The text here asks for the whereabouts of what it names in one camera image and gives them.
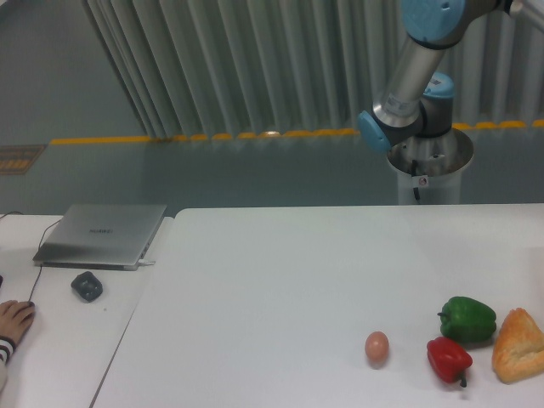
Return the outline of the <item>person's bare hand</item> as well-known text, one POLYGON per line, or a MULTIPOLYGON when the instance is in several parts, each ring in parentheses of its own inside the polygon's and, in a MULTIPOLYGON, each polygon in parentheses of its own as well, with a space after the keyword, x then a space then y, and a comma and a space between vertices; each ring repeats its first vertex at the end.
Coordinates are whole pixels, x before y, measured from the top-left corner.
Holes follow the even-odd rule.
POLYGON ((33 324, 35 312, 36 307, 27 307, 26 302, 9 300, 1 303, 1 336, 13 337, 18 346, 33 324))

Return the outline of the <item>striped sleeve forearm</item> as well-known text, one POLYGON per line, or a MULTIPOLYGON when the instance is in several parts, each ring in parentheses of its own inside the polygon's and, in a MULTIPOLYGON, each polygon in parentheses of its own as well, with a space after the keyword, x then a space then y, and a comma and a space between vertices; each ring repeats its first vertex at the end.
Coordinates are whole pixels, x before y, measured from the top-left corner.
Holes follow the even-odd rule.
POLYGON ((5 384, 8 381, 8 363, 13 357, 17 349, 17 342, 13 337, 2 335, 0 339, 0 390, 3 391, 5 384))

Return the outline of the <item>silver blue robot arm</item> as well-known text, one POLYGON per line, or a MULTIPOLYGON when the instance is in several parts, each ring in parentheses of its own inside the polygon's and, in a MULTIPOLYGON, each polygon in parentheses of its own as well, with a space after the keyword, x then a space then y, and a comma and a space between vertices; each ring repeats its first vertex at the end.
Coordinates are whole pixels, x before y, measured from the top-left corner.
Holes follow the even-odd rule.
POLYGON ((388 152, 416 135, 443 135, 434 100, 452 108, 449 122, 531 121, 533 112, 518 113, 527 48, 516 33, 530 32, 531 6, 541 29, 541 1, 400 2, 406 37, 384 89, 357 117, 362 139, 388 152))

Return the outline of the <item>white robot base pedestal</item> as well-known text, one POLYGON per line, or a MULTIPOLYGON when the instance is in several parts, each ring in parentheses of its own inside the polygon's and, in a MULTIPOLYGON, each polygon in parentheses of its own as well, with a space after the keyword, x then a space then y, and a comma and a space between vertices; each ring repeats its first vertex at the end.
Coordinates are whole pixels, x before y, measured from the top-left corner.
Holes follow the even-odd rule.
POLYGON ((413 136, 387 154, 397 180, 400 205, 453 205, 461 200, 462 174, 474 147, 462 131, 452 128, 437 138, 413 136))

